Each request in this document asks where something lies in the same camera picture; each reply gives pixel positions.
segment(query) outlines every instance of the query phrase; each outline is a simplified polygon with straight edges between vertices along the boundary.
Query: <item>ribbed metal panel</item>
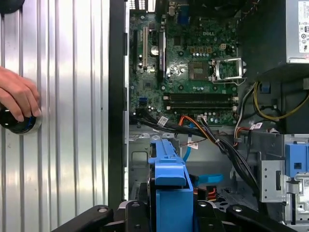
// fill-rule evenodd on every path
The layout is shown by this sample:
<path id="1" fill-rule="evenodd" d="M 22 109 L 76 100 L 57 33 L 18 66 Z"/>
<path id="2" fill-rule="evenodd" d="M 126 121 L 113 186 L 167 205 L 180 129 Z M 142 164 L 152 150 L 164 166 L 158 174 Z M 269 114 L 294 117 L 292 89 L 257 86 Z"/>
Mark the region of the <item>ribbed metal panel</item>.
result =
<path id="1" fill-rule="evenodd" d="M 26 0 L 0 31 L 43 113 L 37 133 L 1 129 L 0 231 L 49 232 L 107 203 L 109 0 Z"/>

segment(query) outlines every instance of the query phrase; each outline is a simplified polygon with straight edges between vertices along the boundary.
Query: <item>hand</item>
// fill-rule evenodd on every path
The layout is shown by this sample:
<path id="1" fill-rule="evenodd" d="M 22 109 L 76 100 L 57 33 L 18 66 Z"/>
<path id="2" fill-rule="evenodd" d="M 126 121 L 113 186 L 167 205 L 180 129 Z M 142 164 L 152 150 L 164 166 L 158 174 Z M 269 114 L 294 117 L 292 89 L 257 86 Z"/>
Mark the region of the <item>hand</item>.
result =
<path id="1" fill-rule="evenodd" d="M 24 121 L 24 116 L 40 116 L 39 99 L 34 83 L 0 66 L 0 102 L 17 121 Z"/>

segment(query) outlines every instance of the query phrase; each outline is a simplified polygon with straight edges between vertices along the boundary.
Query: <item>black knob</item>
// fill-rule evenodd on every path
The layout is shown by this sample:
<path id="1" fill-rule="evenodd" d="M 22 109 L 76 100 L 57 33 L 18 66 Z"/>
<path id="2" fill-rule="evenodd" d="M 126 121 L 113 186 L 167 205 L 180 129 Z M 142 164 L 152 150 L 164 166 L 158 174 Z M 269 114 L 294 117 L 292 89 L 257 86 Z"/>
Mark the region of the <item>black knob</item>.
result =
<path id="1" fill-rule="evenodd" d="M 37 124 L 38 120 L 36 117 L 24 117 L 24 121 L 19 122 L 7 108 L 3 107 L 0 110 L 0 125 L 15 134 L 25 134 L 31 129 L 36 128 Z"/>
<path id="2" fill-rule="evenodd" d="M 11 14 L 19 10 L 25 0 L 0 0 L 0 14 Z"/>

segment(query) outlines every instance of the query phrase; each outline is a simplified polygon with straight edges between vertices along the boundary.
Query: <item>barcode sticker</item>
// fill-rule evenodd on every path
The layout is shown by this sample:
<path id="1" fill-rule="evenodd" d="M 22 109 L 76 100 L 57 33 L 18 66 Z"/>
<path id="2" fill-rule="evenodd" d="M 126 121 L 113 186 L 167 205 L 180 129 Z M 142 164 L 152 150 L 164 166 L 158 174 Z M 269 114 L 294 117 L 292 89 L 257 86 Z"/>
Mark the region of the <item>barcode sticker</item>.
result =
<path id="1" fill-rule="evenodd" d="M 188 147 L 193 149 L 198 149 L 198 143 L 192 142 L 192 138 L 188 137 Z"/>
<path id="2" fill-rule="evenodd" d="M 255 125 L 254 129 L 260 129 L 262 127 L 263 123 L 259 122 Z"/>
<path id="3" fill-rule="evenodd" d="M 161 126 L 161 127 L 164 127 L 165 124 L 168 122 L 168 120 L 169 119 L 167 117 L 161 116 L 159 121 L 158 121 L 158 123 L 157 123 L 157 125 Z"/>

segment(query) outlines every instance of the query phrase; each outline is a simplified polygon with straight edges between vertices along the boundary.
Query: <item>green motherboard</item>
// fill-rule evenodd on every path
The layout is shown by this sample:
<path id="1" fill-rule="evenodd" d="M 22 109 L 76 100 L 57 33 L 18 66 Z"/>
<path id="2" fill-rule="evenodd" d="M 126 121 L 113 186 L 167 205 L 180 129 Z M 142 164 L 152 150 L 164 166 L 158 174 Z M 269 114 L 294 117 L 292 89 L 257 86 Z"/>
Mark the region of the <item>green motherboard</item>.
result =
<path id="1" fill-rule="evenodd" d="M 209 64 L 236 56 L 235 19 L 192 19 L 177 11 L 163 19 L 131 14 L 130 113 L 144 108 L 157 119 L 177 122 L 180 115 L 203 115 L 210 125 L 234 125 L 237 85 L 214 84 Z M 220 71 L 235 76 L 237 69 L 223 63 Z"/>

